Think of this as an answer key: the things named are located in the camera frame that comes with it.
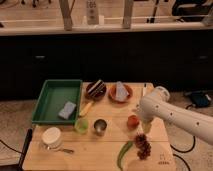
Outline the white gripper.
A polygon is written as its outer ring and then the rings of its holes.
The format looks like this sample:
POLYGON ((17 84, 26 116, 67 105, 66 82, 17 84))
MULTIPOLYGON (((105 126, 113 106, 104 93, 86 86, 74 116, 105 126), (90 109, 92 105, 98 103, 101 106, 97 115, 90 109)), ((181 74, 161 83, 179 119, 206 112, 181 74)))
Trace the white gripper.
POLYGON ((152 114, 144 112, 142 109, 137 108, 136 109, 136 114, 138 118, 142 122, 142 129, 144 134, 148 134, 151 130, 152 127, 152 121, 154 119, 154 116, 152 114))

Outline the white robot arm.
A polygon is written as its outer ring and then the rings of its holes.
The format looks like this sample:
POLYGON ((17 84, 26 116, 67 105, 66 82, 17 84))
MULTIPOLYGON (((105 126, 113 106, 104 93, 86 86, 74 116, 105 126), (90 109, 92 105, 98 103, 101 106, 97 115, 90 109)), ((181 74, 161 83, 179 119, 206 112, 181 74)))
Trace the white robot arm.
POLYGON ((213 145, 213 117, 172 105, 169 99, 170 93, 162 86, 151 91, 146 87, 142 88, 137 115, 141 120, 143 132, 148 134, 152 121, 158 117, 213 145))

